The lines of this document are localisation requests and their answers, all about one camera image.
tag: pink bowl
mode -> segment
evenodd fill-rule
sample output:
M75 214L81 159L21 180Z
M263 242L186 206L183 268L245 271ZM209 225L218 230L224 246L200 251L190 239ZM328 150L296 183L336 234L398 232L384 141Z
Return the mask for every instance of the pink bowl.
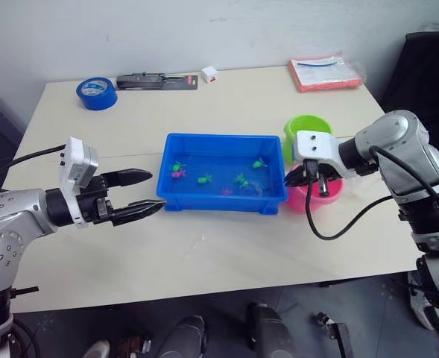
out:
M318 182L312 185L312 198L310 199L310 210L316 211L319 207L323 205L331 204L338 199L341 190L344 188L344 182L342 179L337 179L329 182L329 193L330 195L326 198L320 196L320 190L318 188ZM288 200L287 204L292 208L292 210L298 213L304 214L306 211L306 196L307 196L307 185L305 186L290 186L288 190Z

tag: white table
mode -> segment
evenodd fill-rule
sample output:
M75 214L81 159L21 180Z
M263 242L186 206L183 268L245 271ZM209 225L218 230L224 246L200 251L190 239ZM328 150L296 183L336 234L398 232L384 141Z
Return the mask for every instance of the white table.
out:
M156 197L167 133L283 136L291 117L313 113L335 135L352 136L382 115L365 87L298 93L285 67L221 72L217 83L200 83L194 92L119 92L117 104L101 112L81 107L78 83L46 86L17 155L72 135L98 149L97 173L136 167L154 174L144 183L111 189L115 207ZM50 154L13 167L4 186L56 187L57 158ZM350 180L339 201L315 213L317 226L336 232L384 195L378 175ZM277 216L162 210L118 227L62 227L25 252L15 286L40 291L16 298L12 309L88 307L408 271L420 256L410 231L392 201L333 242L319 240L304 216L283 205Z

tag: floor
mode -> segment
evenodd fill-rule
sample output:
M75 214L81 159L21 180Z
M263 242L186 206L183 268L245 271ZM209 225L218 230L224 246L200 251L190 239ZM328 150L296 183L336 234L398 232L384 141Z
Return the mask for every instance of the floor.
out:
M169 330L191 314L201 314L209 325L206 357L252 358L244 340L244 317L247 304L255 301L282 316L304 358L340 356L336 341L311 320L320 311L347 324L355 357L439 357L439 338L414 319L406 289L399 284L403 280L403 274L384 275L329 287L274 287L16 317L37 332L48 358L82 357L99 339L109 339L115 350L120 337L132 334L153 339L151 352L141 357L154 357Z

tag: blue tape roll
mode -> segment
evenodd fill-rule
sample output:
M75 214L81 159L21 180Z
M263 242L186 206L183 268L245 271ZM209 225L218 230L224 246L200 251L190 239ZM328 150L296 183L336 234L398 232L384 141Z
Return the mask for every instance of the blue tape roll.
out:
M118 99L111 81L103 77L89 78L79 84L77 95L89 110L105 110L112 107Z

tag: blue plastic tray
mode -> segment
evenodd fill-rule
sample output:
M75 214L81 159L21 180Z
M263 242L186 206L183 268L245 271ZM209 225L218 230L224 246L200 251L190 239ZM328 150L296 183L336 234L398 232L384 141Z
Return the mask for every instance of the blue plastic tray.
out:
M284 172L277 136L169 134L157 195L166 199L165 209L171 211L234 210L273 215L287 200Z

